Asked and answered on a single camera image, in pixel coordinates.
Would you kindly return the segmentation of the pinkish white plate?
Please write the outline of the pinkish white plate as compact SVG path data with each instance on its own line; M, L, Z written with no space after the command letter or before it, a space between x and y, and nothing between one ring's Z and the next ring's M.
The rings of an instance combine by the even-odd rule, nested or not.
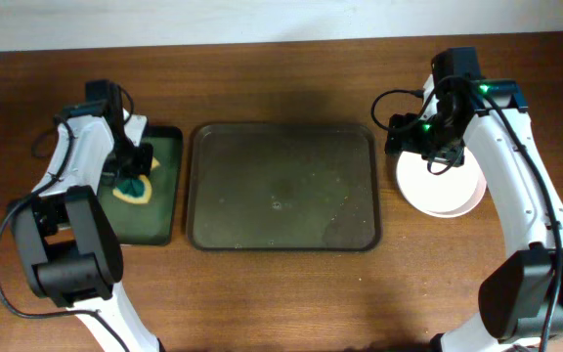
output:
M484 197L487 182L468 148L463 156L462 166L436 176L419 154L401 153L395 167L399 191L411 206L433 217L455 218L470 212Z

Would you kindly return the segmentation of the green yellow sponge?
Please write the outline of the green yellow sponge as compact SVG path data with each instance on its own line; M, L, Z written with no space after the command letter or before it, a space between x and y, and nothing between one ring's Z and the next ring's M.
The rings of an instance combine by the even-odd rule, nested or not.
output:
M148 204L152 198L152 183L150 177L144 174L135 178L119 181L111 189L117 199L134 205Z

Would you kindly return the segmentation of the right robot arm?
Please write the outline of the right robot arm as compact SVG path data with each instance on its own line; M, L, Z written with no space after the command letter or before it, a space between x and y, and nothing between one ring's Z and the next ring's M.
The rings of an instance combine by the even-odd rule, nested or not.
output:
M404 198L453 218L490 195L505 260L481 283L476 314L435 335L434 351L542 351L563 336L563 203L541 160L518 84L491 80L472 47L436 55L418 113L395 114L387 155Z

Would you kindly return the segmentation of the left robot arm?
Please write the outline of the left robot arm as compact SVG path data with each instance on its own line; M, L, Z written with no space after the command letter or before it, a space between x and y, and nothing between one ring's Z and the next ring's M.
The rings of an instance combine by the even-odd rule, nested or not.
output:
M89 81L83 103L55 114L58 142L48 169L10 203L0 226L12 232L30 289L56 311L25 313L1 284L0 300L24 319L75 316L106 351L161 351L124 290L121 247L97 196L103 174L150 191L153 147L142 140L148 121L123 107L128 96L113 81Z

